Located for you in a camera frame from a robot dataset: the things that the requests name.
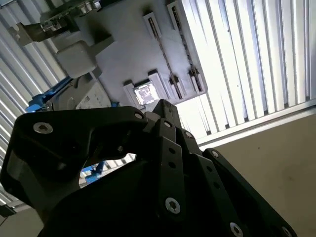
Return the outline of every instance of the black plastic part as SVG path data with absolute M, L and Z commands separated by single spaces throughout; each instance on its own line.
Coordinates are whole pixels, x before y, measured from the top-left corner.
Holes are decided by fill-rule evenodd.
M 238 173 L 238 171 L 215 149 L 206 149 L 203 156 L 213 161 L 221 180 L 243 223 L 251 236 L 284 236 L 282 227 L 296 237 L 294 230 L 265 199 Z
M 9 207 L 8 205 L 0 206 L 0 216 L 2 217 L 8 217 L 14 215 L 16 212 L 12 207 Z
M 180 117 L 176 106 L 166 100 L 160 100 L 153 110 L 153 113 L 170 121 L 177 128 L 181 128 Z
M 149 123 L 132 107 L 42 112 L 16 121 L 0 181 L 9 193 L 26 202 L 30 202 L 27 194 L 34 196 L 33 189 L 24 190 L 27 187 L 8 173 L 12 156 L 23 160 L 31 171 L 42 170 L 42 180 L 33 179 L 39 184 L 57 179 L 62 185 L 100 147 L 103 153 L 97 154 L 101 157 L 120 157 L 119 145 L 125 152 L 137 154 L 136 161 L 63 196 L 51 210 L 45 209 L 48 218 L 41 237 L 105 232 L 121 236 L 287 237 L 283 228 L 296 237 L 218 151 L 209 149 L 202 156 L 194 137 L 181 129 L 175 106 L 162 100 L 154 111 L 161 118 Z M 50 123 L 54 132 L 36 134 L 32 126 L 38 121 Z M 65 139 L 66 146 L 60 146 Z M 52 172 L 52 164 L 61 160 L 69 166 L 67 172 Z M 19 171 L 19 165 L 11 164 L 11 174 Z M 54 196 L 50 186 L 42 188 Z M 170 211 L 167 198 L 176 200 L 181 210 Z

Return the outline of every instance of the metal bolt head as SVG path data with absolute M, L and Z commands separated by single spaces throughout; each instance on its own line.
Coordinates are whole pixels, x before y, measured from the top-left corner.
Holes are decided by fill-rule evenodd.
M 141 114 L 139 114 L 139 113 L 135 113 L 135 117 L 137 117 L 138 119 L 142 119 L 143 118 L 143 116 Z
M 33 125 L 33 130 L 40 134 L 49 134 L 53 132 L 53 127 L 47 122 L 37 122 Z
M 180 204 L 178 201 L 172 197 L 168 197 L 164 202 L 165 207 L 167 210 L 173 214 L 179 214 L 181 211 Z
M 170 124 L 170 123 L 168 123 L 167 121 L 166 121 L 166 122 L 164 122 L 164 125 L 166 125 L 167 127 L 171 127 L 171 124 Z
M 219 154 L 217 154 L 217 152 L 215 152 L 215 151 L 212 151 L 212 154 L 213 154 L 216 158 L 219 157 Z
M 242 230 L 236 223 L 231 222 L 230 226 L 231 226 L 231 231 L 234 234 L 234 236 L 236 236 L 236 237 L 243 237 Z
M 188 137 L 188 138 L 192 138 L 193 137 L 193 135 L 191 134 L 191 133 L 189 133 L 189 132 L 185 132 L 185 134 L 186 134 L 186 136 Z
M 119 146 L 118 147 L 118 152 L 122 152 L 123 151 L 123 146 Z
M 288 229 L 286 227 L 283 226 L 282 229 L 283 229 L 284 233 L 286 234 L 286 236 L 292 237 L 292 234 L 290 233 L 290 231 L 288 231 Z

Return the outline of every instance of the concrete floor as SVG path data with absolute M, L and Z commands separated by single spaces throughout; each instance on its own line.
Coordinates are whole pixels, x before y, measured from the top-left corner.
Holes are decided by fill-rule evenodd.
M 316 116 L 309 116 L 217 149 L 293 227 L 298 236 L 314 237 L 315 147 Z M 0 227 L 0 236 L 35 237 L 41 228 L 42 223 L 36 213 L 27 210 L 8 218 Z

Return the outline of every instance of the corrugated metal wall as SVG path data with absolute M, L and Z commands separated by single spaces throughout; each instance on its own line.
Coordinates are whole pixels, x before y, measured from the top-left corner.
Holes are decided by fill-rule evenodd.
M 181 1 L 208 93 L 177 107 L 200 144 L 315 105 L 312 5 Z
M 24 0 L 0 9 L 0 168 L 15 119 L 25 113 L 32 96 L 45 92 L 65 77 L 53 56 L 55 50 L 50 40 L 20 47 L 7 31 L 19 22 L 38 22 L 45 7 L 40 8 L 37 1 Z M 12 201 L 17 199 L 0 186 L 0 205 Z

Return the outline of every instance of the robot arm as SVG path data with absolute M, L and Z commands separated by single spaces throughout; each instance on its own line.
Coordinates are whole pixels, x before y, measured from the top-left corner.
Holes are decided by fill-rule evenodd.
M 79 188 L 83 167 L 126 153 L 136 160 Z M 296 237 L 217 150 L 198 148 L 165 100 L 145 114 L 117 107 L 22 115 L 0 181 L 37 210 L 41 237 L 111 230 L 122 236 Z

